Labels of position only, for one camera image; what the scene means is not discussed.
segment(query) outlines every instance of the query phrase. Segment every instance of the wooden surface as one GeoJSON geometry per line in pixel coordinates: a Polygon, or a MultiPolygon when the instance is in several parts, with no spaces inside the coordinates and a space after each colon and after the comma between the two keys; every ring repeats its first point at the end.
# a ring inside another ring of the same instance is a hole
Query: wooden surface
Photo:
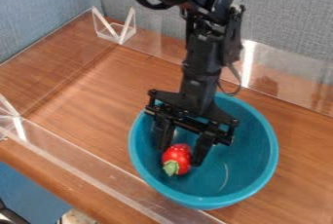
{"type": "MultiPolygon", "coordinates": [[[[64,44],[62,40],[51,40],[46,46],[32,49],[34,54],[63,50],[58,58],[64,59],[55,58],[50,64],[48,58],[40,60],[39,55],[27,57],[30,54],[24,54],[2,67],[2,93],[42,127],[137,174],[126,146],[130,126],[147,103],[146,91],[151,88],[177,91],[181,69],[171,62],[90,39],[91,29],[85,28],[86,23],[89,20],[81,19],[63,32],[71,36],[67,42],[77,38],[81,46],[77,52],[71,51],[78,43],[64,44]],[[75,69],[70,59],[77,54],[86,56],[85,51],[95,42],[99,48],[75,69]],[[24,80],[16,79],[20,74],[24,80]]],[[[332,224],[332,118],[250,90],[244,90],[238,97],[262,112],[273,125],[280,163],[265,188],[249,200],[212,214],[230,224],[332,224]]],[[[14,140],[0,142],[0,159],[102,223],[154,223],[14,140]]]]}

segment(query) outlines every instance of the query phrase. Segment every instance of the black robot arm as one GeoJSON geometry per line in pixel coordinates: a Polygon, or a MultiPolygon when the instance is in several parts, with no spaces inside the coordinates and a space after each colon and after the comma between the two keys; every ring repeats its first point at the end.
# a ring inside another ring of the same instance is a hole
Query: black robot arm
{"type": "Polygon", "coordinates": [[[242,50],[241,23],[244,0],[159,0],[178,6],[186,19],[184,78],[178,93],[150,90],[146,113],[154,116],[157,147],[171,144],[175,127],[200,135],[193,153],[193,166],[204,162],[212,146],[230,145],[238,120],[214,104],[221,68],[232,66],[242,50]]]}

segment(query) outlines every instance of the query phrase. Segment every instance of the blue bowl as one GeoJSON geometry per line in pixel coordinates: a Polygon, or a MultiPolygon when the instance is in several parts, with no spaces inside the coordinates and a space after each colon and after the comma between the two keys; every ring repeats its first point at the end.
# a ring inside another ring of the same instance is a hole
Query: blue bowl
{"type": "MultiPolygon", "coordinates": [[[[169,177],[162,153],[154,148],[153,117],[142,112],[129,136],[131,162],[146,182],[173,201],[192,208],[214,209],[238,203],[264,187],[278,161],[277,138],[262,114],[242,100],[222,93],[216,104],[241,120],[230,147],[213,147],[204,164],[182,176],[169,177]]],[[[198,135],[175,130],[173,143],[194,147],[198,135]]]]}

